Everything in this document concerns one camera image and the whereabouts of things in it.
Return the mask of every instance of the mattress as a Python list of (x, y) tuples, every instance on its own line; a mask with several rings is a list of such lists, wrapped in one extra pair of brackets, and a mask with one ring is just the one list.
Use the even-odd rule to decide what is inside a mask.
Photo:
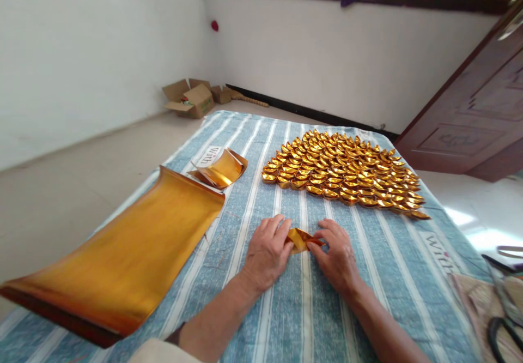
[[(163, 165), (179, 173), (192, 168), (209, 146), (229, 147), (245, 157), (244, 175), (224, 190), (220, 215), (185, 263), (162, 303), (131, 336), (101, 349), (23, 308), (0, 324), (0, 361), (120, 362), (151, 337), (165, 338), (208, 303), (241, 269), (247, 245), (262, 219), (282, 213), (292, 227), (311, 234), (328, 217), (349, 233), (362, 278), (400, 326), (434, 362), (481, 361), (469, 320), (449, 282), (451, 273), (490, 281), (480, 255), (421, 183), (432, 220), (390, 211), (347, 207), (305, 191), (265, 185), (261, 170), (282, 143), (309, 129), (358, 135), (392, 149), (383, 135), (357, 128), (305, 125), (251, 114), (218, 111)], [(140, 197), (147, 180), (96, 230)], [(309, 252), (291, 256), (285, 273), (255, 304), (222, 361), (374, 362), (376, 355), (354, 315), (322, 275)]]

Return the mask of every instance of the sleeve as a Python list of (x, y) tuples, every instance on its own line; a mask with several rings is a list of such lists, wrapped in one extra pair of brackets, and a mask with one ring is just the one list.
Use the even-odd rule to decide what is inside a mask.
[(136, 352), (129, 363), (201, 363), (180, 347), (169, 342), (151, 338)]

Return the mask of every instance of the pile of gold paper ingots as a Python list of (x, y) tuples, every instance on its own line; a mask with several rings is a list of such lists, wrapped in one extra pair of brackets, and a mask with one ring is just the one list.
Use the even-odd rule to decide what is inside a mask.
[(390, 209), (414, 219), (427, 220), (418, 211), (424, 203), (419, 177), (394, 156), (396, 150), (380, 151), (338, 133), (308, 131), (300, 140), (282, 145), (276, 157), (263, 168), (263, 182), (281, 188), (307, 190), (313, 196), (340, 200), (345, 205), (358, 203), (365, 208)]

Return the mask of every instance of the baseboard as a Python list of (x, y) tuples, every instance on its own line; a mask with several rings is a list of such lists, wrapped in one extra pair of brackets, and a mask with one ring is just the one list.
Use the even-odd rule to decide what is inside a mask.
[(231, 89), (235, 89), (238, 92), (240, 92), (242, 95), (250, 97), (252, 99), (256, 99), (259, 101), (263, 101), (267, 104), (269, 104), (271, 107), (279, 108), (280, 110), (289, 111), (301, 116), (304, 116), (306, 118), (319, 120), (320, 122), (323, 122), (329, 126), (348, 126), (348, 127), (355, 127), (362, 130), (367, 131), (373, 131), (377, 132), (379, 134), (383, 134), (385, 137), (387, 137), (391, 142), (394, 142), (398, 137), (399, 134), (387, 131), (387, 130), (379, 130), (372, 126), (358, 123), (350, 119), (340, 118), (335, 115), (331, 115), (326, 112), (314, 110), (309, 107), (303, 107), (298, 104), (294, 104), (288, 101), (280, 100), (273, 98), (271, 96), (266, 96), (261, 93), (253, 92), (251, 90), (243, 89), (234, 85), (227, 84), (227, 86)]

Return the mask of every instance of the white wall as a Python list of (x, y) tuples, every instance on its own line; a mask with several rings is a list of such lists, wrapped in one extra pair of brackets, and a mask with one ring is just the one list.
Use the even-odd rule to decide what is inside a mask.
[(203, 0), (0, 0), (0, 170), (216, 82), (211, 32)]
[(401, 133), (497, 18), (320, 0), (206, 0), (230, 84)]

